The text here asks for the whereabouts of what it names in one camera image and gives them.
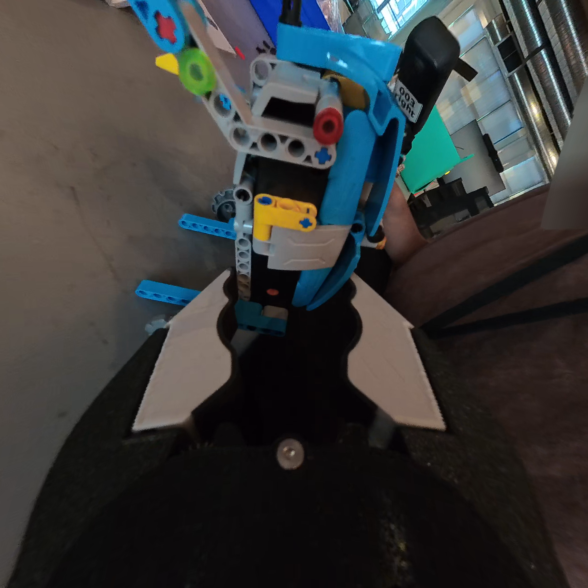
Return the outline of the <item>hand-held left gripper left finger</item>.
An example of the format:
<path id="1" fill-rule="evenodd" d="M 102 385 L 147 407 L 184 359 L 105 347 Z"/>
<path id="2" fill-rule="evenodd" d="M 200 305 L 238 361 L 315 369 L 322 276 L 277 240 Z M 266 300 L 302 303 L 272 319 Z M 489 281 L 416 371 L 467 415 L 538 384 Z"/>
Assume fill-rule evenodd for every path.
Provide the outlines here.
<path id="1" fill-rule="evenodd" d="M 235 270 L 226 269 L 170 321 L 133 432 L 197 431 L 195 410 L 233 375 L 235 291 Z"/>

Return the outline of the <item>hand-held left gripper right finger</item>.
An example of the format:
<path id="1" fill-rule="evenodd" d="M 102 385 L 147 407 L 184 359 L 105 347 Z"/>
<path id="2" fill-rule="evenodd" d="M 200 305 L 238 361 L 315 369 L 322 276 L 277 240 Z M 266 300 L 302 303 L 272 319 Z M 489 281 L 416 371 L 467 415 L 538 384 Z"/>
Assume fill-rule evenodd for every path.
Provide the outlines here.
<path id="1" fill-rule="evenodd" d="M 376 405 L 369 444 L 386 448 L 400 425 L 445 431 L 412 336 L 413 325 L 359 276 L 352 275 L 351 281 L 361 334 L 348 356 L 348 378 Z"/>

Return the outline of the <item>blue toy brick vehicle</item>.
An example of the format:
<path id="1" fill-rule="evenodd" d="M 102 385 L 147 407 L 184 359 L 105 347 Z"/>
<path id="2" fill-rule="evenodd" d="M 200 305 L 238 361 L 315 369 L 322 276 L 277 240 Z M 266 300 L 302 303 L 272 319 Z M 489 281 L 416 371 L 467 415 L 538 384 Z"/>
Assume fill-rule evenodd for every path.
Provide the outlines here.
<path id="1" fill-rule="evenodd" d="M 400 49 L 302 26 L 284 1 L 277 49 L 233 80 L 199 1 L 129 1 L 159 68 L 199 98 L 236 152 L 217 220 L 184 214 L 187 230 L 232 239 L 238 327 L 283 336 L 290 308 L 316 309 L 355 271 L 362 247 L 383 247 L 382 217 L 406 118 L 386 82 Z"/>

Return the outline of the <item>grey desk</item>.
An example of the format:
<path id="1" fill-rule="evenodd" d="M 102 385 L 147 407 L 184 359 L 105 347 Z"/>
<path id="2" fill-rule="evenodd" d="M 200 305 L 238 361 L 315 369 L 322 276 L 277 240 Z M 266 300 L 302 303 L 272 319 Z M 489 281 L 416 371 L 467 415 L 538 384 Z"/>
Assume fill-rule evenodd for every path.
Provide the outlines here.
<path id="1" fill-rule="evenodd" d="M 156 53 L 104 1 L 1 1 L 2 576 L 73 425 L 169 311 L 136 285 L 233 264 L 178 220 L 210 216 L 235 155 Z"/>

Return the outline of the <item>person's right hand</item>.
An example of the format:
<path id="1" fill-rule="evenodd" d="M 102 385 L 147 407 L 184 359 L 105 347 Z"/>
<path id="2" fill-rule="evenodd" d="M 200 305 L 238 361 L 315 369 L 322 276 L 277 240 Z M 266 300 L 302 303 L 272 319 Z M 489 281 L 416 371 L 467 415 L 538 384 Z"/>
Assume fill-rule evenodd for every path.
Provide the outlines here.
<path id="1" fill-rule="evenodd" d="M 393 185 L 390 192 L 382 226 L 386 236 L 385 251 L 396 266 L 406 263 L 428 244 L 397 184 Z"/>

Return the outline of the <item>green board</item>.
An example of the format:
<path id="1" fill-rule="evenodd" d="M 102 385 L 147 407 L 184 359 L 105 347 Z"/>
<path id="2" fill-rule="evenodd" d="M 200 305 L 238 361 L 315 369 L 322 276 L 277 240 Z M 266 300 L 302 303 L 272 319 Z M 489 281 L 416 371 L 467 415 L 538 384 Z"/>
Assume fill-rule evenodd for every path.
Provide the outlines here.
<path id="1" fill-rule="evenodd" d="M 404 159 L 401 179 L 409 193 L 416 195 L 434 180 L 471 158 L 473 154 L 460 154 L 437 107 L 433 107 Z"/>

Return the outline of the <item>blue plastic bin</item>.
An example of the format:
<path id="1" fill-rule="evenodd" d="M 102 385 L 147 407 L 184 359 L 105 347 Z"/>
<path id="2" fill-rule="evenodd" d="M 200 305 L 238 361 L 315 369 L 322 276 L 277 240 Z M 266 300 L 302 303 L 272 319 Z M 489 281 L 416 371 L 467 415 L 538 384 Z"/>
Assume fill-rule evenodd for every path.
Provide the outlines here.
<path id="1" fill-rule="evenodd" d="M 250 1 L 273 43 L 277 40 L 277 25 L 282 1 Z M 300 20 L 303 26 L 343 33 L 338 1 L 302 1 Z"/>

